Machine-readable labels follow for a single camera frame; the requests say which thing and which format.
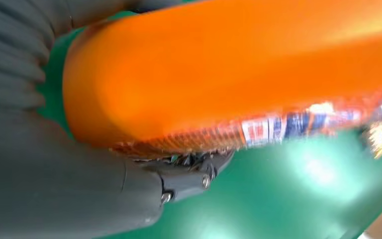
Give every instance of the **screw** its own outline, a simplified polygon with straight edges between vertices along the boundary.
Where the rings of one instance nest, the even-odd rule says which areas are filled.
[[[164,193],[162,194],[162,204],[168,203],[172,199],[172,194]]]
[[[202,186],[205,190],[207,190],[210,187],[211,179],[208,175],[203,176]]]

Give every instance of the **green surface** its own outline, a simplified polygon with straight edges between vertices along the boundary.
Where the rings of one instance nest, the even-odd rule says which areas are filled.
[[[57,42],[40,112],[68,129],[62,71],[76,33]],[[160,221],[113,239],[354,239],[382,212],[382,159],[354,131],[241,151],[209,192],[165,207]]]

